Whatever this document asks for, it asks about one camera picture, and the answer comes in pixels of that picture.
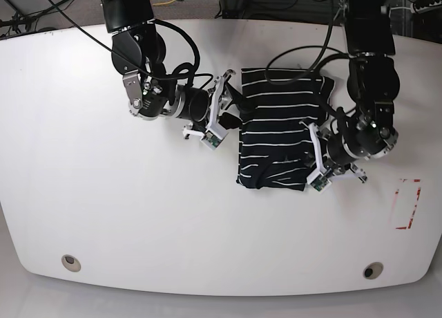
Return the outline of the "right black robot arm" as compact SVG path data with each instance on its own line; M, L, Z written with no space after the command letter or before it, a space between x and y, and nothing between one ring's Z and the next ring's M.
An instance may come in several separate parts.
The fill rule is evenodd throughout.
M194 87L201 58L196 43L186 32L156 19L151 0L100 1L106 29L112 35L113 66L122 75L132 115L144 120L188 120L184 137L195 135L210 147L217 147L229 129L242 126L241 119L227 111L242 102L241 94L229 84L233 70L219 78L208 74L214 83L211 89ZM193 52L193 62L184 62L167 72L166 44L158 26L183 37Z

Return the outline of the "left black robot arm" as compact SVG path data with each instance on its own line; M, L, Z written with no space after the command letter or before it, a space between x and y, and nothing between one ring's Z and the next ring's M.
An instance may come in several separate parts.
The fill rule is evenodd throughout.
M340 0L347 51L321 60L314 75L335 59L349 62L347 92L355 103L354 112L333 109L318 90L314 96L332 116L331 124L320 129L309 125L314 145L314 159L307 184L322 191L335 179L353 176L365 183L365 172L357 160L371 160L387 155L396 145L394 100L400 79L392 59L396 53L390 26L387 0Z

